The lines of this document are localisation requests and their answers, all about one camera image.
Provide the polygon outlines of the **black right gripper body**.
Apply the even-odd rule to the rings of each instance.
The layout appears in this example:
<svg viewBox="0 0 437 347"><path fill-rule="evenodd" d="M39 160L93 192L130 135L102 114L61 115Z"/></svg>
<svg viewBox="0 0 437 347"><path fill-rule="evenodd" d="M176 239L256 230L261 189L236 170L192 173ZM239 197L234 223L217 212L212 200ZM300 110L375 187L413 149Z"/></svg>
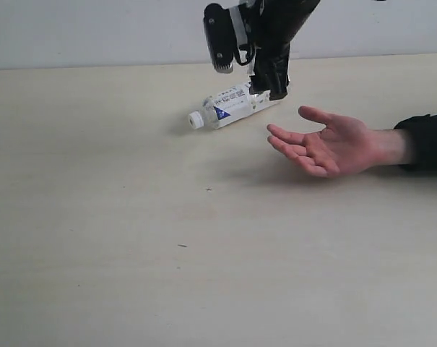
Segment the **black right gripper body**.
<svg viewBox="0 0 437 347"><path fill-rule="evenodd" d="M240 1L248 42L239 49L246 61L287 61L291 41L319 5L319 0Z"/></svg>

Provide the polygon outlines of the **black sleeved forearm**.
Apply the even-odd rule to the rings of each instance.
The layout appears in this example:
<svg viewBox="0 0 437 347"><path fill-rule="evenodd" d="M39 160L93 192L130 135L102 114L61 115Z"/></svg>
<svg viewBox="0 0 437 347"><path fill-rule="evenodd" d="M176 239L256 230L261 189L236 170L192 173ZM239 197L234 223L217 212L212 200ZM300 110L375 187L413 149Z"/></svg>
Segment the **black sleeved forearm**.
<svg viewBox="0 0 437 347"><path fill-rule="evenodd" d="M411 163L399 167L408 172L437 172L437 115L413 116L394 129L407 133L413 150Z"/></svg>

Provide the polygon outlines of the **person's open hand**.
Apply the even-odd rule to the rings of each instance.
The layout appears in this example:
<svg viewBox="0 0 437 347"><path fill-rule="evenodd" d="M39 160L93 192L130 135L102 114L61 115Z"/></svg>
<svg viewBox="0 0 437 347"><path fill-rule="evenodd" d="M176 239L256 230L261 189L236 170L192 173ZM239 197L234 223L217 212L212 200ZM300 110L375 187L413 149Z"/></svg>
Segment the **person's open hand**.
<svg viewBox="0 0 437 347"><path fill-rule="evenodd" d="M309 106L301 106L298 114L324 128L298 133L270 124L268 143L311 176L349 176L377 166L409 164L414 158L412 142L403 130L370 129L356 118Z"/></svg>

